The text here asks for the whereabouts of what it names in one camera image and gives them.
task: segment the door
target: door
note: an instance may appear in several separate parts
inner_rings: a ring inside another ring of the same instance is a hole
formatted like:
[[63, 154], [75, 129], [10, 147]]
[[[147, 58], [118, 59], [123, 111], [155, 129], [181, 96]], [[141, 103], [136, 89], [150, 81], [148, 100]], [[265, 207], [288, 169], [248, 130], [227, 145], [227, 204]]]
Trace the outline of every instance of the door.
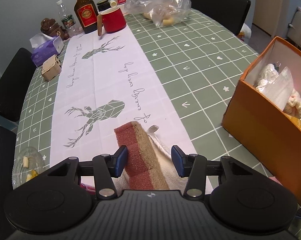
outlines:
[[273, 35], [279, 21], [283, 0], [256, 0], [253, 23]]

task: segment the brown glass bottle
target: brown glass bottle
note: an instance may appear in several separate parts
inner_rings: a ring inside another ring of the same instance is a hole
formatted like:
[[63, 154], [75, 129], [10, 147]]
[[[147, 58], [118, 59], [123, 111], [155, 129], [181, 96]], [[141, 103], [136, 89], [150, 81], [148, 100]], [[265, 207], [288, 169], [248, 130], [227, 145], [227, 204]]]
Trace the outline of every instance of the brown glass bottle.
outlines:
[[75, 14], [85, 33], [97, 30], [97, 9], [93, 0], [77, 0]]

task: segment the red bottle label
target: red bottle label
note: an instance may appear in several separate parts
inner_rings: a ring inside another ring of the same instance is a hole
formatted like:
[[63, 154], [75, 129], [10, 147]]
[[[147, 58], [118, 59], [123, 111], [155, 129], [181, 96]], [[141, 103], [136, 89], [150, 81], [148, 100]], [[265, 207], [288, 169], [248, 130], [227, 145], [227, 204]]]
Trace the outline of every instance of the red bottle label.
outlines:
[[120, 4], [123, 4], [126, 2], [126, 0], [116, 0], [117, 1], [117, 4], [120, 5]]
[[91, 3], [79, 8], [77, 10], [77, 13], [84, 27], [87, 27], [97, 22], [97, 15]]

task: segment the white table runner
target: white table runner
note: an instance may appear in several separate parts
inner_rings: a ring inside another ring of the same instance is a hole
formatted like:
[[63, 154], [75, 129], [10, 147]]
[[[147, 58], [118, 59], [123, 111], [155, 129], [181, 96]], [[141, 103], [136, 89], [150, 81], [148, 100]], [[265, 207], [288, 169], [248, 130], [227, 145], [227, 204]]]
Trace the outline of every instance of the white table runner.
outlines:
[[[134, 120], [145, 130], [158, 125], [156, 134], [167, 147], [196, 152], [128, 26], [102, 38], [97, 32], [73, 37], [58, 81], [50, 166], [69, 156], [88, 161], [113, 154], [118, 149], [114, 128]], [[93, 185], [93, 178], [83, 182]]]

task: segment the sponge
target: sponge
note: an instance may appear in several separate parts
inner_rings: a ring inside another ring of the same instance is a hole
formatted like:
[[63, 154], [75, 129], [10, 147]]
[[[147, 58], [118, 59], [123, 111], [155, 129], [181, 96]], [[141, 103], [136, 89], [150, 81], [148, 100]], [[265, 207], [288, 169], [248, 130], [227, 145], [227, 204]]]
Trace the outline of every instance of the sponge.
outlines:
[[126, 145], [128, 159], [125, 170], [133, 190], [169, 190], [160, 164], [140, 123], [128, 122], [114, 129], [118, 146]]

